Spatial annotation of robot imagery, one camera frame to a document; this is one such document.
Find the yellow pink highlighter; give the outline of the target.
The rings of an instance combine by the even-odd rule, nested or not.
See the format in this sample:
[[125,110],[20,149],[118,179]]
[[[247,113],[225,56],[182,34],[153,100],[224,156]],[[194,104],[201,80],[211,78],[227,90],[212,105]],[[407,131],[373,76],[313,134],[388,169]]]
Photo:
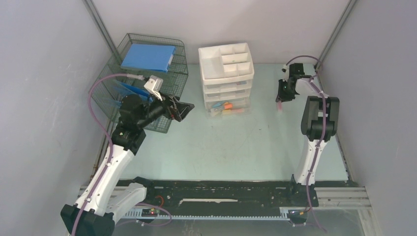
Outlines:
[[227,109],[221,112],[222,115],[232,115],[232,114],[240,114],[244,113],[245,109]]

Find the orange grey highlighter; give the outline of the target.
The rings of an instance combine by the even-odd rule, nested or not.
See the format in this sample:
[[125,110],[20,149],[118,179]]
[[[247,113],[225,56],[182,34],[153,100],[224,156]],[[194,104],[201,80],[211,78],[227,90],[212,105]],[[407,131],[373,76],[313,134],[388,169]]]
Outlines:
[[223,105],[224,110],[230,110],[230,109],[232,109],[232,107],[233,107],[233,105],[231,103],[225,103]]

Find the white plastic drawer organizer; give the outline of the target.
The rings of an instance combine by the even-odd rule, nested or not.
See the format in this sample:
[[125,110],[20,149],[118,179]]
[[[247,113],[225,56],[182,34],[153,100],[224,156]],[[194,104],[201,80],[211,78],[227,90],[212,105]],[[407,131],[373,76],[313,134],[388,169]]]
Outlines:
[[250,110],[250,94],[254,79],[254,64],[247,43],[202,47],[198,49],[204,106],[231,103],[232,109]]

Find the blue folder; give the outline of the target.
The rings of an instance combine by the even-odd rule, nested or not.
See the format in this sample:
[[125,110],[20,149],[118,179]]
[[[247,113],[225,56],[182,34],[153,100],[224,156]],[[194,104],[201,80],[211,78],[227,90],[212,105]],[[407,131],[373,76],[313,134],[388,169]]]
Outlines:
[[132,44],[121,67],[168,72],[175,52],[170,45]]
[[150,93],[146,90],[137,88],[135,86],[120,81],[114,81],[113,86],[115,90],[123,97],[131,94],[137,94],[140,96],[141,99],[147,100],[150,96]]

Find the light blue highlighter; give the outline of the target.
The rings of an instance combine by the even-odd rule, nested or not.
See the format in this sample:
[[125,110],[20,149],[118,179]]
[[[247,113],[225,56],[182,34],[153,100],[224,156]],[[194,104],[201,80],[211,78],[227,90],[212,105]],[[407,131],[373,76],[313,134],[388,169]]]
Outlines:
[[222,114],[222,111],[223,110],[211,110],[210,111],[210,116],[214,117],[214,116],[220,115],[220,114]]

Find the pale yellow highlighter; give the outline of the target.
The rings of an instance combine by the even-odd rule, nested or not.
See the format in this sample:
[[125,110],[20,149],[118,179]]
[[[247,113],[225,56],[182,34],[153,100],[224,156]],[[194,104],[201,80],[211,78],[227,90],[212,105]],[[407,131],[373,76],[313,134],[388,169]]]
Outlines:
[[223,104],[224,104],[223,102],[218,102],[218,103],[212,105],[212,108],[221,107]]

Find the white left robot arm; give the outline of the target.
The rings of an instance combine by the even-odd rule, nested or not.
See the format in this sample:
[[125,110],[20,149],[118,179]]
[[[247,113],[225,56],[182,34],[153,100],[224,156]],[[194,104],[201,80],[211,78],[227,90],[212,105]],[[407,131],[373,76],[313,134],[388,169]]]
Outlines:
[[137,94],[125,96],[119,108],[119,121],[103,162],[91,182],[73,205],[64,205],[60,215],[72,236],[110,236],[116,224],[136,204],[149,205],[155,191],[141,183],[131,183],[111,198],[124,169],[137,154],[146,133],[145,127],[160,117],[181,122],[194,109],[194,104],[176,96],[161,95],[146,102]]

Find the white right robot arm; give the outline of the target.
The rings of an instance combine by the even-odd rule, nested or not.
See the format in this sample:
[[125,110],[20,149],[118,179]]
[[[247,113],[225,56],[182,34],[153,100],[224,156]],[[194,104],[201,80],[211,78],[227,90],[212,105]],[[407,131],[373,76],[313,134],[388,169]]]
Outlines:
[[278,81],[277,107],[290,102],[297,95],[305,95],[306,102],[300,130],[305,137],[304,148],[298,168],[291,178],[286,192],[288,203],[300,205],[315,184],[315,175],[320,156],[338,127],[340,100],[327,95],[314,82],[315,77],[304,72],[302,63],[287,63],[283,66],[284,78]]

